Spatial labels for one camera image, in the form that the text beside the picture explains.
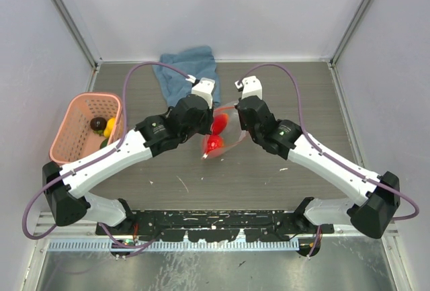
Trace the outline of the red yellow mango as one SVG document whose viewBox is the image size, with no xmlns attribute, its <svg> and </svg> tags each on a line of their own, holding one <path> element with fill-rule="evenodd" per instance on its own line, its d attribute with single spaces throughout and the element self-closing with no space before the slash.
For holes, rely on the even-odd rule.
<svg viewBox="0 0 430 291">
<path fill-rule="evenodd" d="M 220 113 L 214 116 L 212 123 L 212 134 L 219 135 L 227 127 L 229 121 L 229 115 L 227 113 Z"/>
</svg>

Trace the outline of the red apple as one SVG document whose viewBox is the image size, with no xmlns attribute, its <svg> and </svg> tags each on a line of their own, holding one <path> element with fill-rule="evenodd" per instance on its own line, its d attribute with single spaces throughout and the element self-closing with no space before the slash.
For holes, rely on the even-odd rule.
<svg viewBox="0 0 430 291">
<path fill-rule="evenodd" d="M 221 136 L 216 134 L 211 134 L 208 136 L 208 139 L 205 144 L 204 152 L 205 154 L 209 154 L 212 151 L 221 149 L 224 146 L 224 140 Z"/>
</svg>

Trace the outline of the clear orange zip bag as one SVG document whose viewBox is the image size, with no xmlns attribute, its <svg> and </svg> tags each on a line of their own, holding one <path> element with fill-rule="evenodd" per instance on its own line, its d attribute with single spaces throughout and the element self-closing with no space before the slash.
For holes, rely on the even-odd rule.
<svg viewBox="0 0 430 291">
<path fill-rule="evenodd" d="M 248 133 L 244 130 L 241 130 L 239 115 L 235 108 L 237 104 L 238 104 L 238 101 L 232 101 L 214 110 L 213 116 L 220 113 L 227 113 L 229 115 L 229 121 L 228 121 L 227 127 L 224 129 L 224 131 L 221 134 L 219 134 L 219 136 L 221 136 L 224 140 L 224 146 L 221 149 L 212 151 L 209 154 L 205 154 L 204 149 L 205 149 L 206 141 L 208 139 L 208 136 L 212 134 L 212 127 L 211 127 L 211 133 L 205 134 L 202 139 L 201 148 L 202 148 L 203 160 L 220 157 L 221 155 L 225 154 L 225 152 L 231 150 L 239 143 L 241 143 L 246 137 L 248 137 Z"/>
</svg>

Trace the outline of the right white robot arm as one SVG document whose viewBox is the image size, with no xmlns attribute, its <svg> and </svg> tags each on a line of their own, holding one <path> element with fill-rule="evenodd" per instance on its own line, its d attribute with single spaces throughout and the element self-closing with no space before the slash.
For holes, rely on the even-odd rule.
<svg viewBox="0 0 430 291">
<path fill-rule="evenodd" d="M 350 224 L 360 233 L 379 239 L 400 205 L 399 178 L 387 171 L 368 171 L 327 149 L 290 120 L 278 120 L 267 104 L 253 95 L 236 105 L 241 128 L 266 152 L 299 164 L 341 190 L 345 199 L 308 198 L 294 223 L 302 233 L 318 225 Z"/>
</svg>

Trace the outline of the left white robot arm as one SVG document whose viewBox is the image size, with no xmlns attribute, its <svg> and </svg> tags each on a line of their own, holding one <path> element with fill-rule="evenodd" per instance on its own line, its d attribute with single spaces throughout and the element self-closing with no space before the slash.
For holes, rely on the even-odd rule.
<svg viewBox="0 0 430 291">
<path fill-rule="evenodd" d="M 54 184 L 45 196 L 57 226 L 84 219 L 112 227 L 126 235 L 134 228 L 134 214 L 125 200 L 109 200 L 90 191 L 107 178 L 185 143 L 195 134 L 208 134 L 213 122 L 211 99 L 190 94 L 164 114 L 149 116 L 125 137 L 72 163 L 43 167 Z"/>
</svg>

